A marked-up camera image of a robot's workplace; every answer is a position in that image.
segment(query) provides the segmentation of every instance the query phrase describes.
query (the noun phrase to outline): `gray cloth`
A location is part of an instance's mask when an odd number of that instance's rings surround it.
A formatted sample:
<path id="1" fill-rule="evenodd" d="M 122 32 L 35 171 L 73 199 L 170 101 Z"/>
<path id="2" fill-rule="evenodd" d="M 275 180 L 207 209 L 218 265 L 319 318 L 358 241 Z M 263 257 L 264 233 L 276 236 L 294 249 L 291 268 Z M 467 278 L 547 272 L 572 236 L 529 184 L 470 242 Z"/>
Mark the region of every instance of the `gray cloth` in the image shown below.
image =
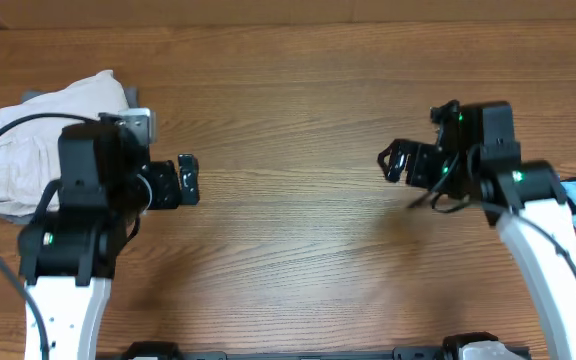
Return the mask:
<path id="1" fill-rule="evenodd" d="M 45 94 L 45 91 L 28 90 L 21 94 L 21 102 L 24 103 L 34 97 Z M 126 102 L 130 108 L 138 108 L 139 102 L 137 101 L 137 88 L 134 86 L 124 87 L 124 94 L 126 95 Z M 26 225 L 30 223 L 33 215 L 14 216 L 0 214 L 0 218 L 9 221 L 16 225 Z"/>

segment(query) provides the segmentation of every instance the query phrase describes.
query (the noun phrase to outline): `wooden table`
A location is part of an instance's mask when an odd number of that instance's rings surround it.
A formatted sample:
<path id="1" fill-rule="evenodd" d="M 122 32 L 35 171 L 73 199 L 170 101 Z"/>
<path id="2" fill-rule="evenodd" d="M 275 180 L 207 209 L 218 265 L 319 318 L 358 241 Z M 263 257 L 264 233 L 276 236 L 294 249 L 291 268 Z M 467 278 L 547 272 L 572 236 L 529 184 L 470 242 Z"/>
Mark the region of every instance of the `wooden table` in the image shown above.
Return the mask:
<path id="1" fill-rule="evenodd" d="M 508 100 L 524 159 L 576 174 L 576 21 L 1 31 L 0 107 L 103 69 L 158 112 L 155 159 L 193 153 L 197 207 L 150 212 L 119 258 L 100 351 L 392 349 L 490 331 L 547 356 L 521 274 L 480 210 L 405 211 L 382 179 L 428 108 Z M 0 220 L 17 268 L 19 227 Z M 24 307 L 0 275 L 0 359 Z"/>

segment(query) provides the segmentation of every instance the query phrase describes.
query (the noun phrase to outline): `wooden surface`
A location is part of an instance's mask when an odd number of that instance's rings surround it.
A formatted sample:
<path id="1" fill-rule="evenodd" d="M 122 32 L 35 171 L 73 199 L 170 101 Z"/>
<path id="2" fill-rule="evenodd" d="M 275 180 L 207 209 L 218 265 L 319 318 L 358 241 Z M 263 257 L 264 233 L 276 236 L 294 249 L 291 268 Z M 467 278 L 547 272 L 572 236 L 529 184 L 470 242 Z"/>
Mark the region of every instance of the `wooden surface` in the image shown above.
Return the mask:
<path id="1" fill-rule="evenodd" d="M 576 0 L 0 0 L 8 29 L 576 19 Z"/>
<path id="2" fill-rule="evenodd" d="M 576 21 L 0 32 L 0 107 L 114 69 L 158 112 L 154 159 L 194 153 L 201 204 L 150 212 L 119 258 L 100 351 L 392 349 L 490 331 L 546 356 L 521 274 L 481 211 L 404 210 L 382 180 L 428 107 L 505 99 L 525 159 L 576 174 Z M 16 268 L 19 227 L 0 220 Z M 0 275 L 0 359 L 23 303 Z"/>

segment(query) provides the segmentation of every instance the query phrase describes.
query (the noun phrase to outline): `white towel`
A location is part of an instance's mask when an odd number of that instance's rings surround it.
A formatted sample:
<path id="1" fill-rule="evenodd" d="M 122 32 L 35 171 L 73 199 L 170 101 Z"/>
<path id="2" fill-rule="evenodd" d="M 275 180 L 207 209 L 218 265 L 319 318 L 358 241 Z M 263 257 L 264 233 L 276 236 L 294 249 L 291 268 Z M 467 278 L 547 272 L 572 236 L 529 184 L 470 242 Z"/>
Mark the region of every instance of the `white towel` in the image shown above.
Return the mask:
<path id="1" fill-rule="evenodd" d="M 37 96 L 23 104 L 0 109 L 0 128 L 26 115 L 60 112 L 98 119 L 100 112 L 128 108 L 121 84 L 112 70 L 77 81 L 67 88 Z M 32 120 L 0 138 L 0 214 L 34 213 L 45 186 L 59 178 L 57 140 L 64 126 L 79 121 L 60 118 Z M 57 197 L 48 207 L 58 208 Z"/>

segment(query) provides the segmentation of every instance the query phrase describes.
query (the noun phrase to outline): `white cloth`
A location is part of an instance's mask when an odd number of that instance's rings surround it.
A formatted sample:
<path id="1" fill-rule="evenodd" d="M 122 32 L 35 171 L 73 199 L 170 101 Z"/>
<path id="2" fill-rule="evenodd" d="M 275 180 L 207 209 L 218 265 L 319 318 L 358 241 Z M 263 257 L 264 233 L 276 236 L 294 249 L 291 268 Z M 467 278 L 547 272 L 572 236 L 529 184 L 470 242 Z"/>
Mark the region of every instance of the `white cloth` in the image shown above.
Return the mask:
<path id="1" fill-rule="evenodd" d="M 61 91 L 0 109 L 0 128 L 37 113 L 60 112 L 98 119 L 100 112 L 116 113 L 127 108 L 121 84 L 113 78 L 112 70 L 104 70 Z M 0 138 L 0 214 L 34 213 L 45 186 L 61 176 L 57 150 L 61 129 L 76 123 L 79 121 L 37 119 L 15 127 Z M 49 210 L 58 208 L 56 198 Z"/>

